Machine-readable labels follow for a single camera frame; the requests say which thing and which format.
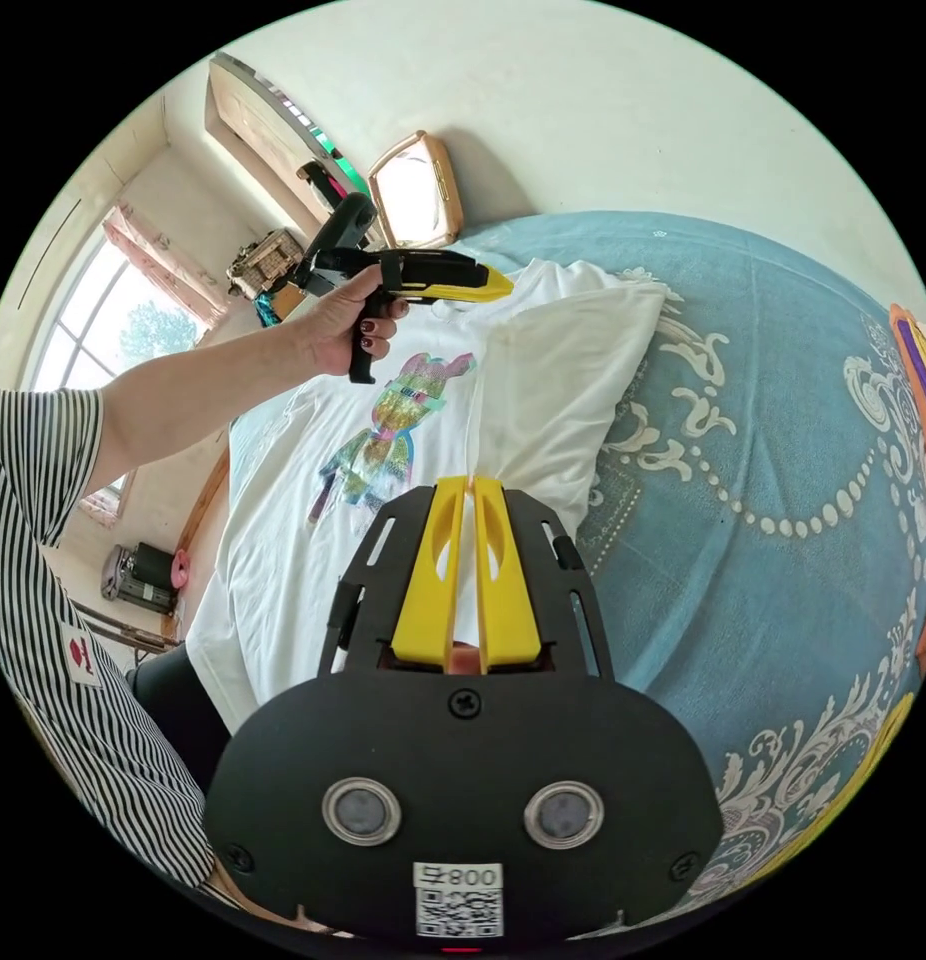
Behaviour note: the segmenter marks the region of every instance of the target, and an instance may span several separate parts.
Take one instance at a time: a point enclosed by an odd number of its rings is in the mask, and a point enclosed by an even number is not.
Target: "bed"
[[[726,831],[674,911],[778,862],[920,683],[926,454],[888,306],[776,243],[653,213],[543,215],[456,249],[667,284],[578,538],[617,680],[704,753]],[[230,431],[236,497],[287,406]]]

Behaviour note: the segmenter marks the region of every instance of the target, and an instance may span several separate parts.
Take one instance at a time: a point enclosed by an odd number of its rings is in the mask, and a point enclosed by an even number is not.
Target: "hand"
[[[353,357],[353,324],[367,297],[383,282],[379,265],[368,267],[342,287],[337,287],[313,308],[301,324],[311,340],[313,361],[318,373],[341,377],[349,372]],[[390,352],[389,341],[396,333],[396,320],[405,317],[409,304],[395,300],[386,308],[388,316],[370,317],[362,322],[363,349],[381,360]]]

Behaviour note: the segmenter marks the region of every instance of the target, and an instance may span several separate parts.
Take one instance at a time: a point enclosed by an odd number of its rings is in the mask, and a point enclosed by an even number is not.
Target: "window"
[[[199,332],[186,310],[116,247],[97,238],[82,268],[64,285],[30,377],[31,388],[95,390],[146,360],[189,350]],[[105,491],[104,499],[114,507],[126,480],[121,477]]]

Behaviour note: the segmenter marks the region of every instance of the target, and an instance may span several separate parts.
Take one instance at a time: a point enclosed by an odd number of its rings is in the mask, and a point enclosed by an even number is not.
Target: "printed label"
[[[88,633],[71,627],[68,623],[61,624],[60,632],[63,637],[63,655],[66,666],[70,671],[70,679],[74,683],[81,683],[87,687],[101,687],[103,681],[96,665],[96,653],[93,642]]]
[[[414,863],[413,886],[419,936],[503,936],[502,864]]]

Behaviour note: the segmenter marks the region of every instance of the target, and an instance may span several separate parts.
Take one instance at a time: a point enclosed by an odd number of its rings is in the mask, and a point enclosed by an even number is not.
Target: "curtain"
[[[192,257],[127,203],[103,224],[110,241],[148,280],[212,330],[228,309],[226,293]]]

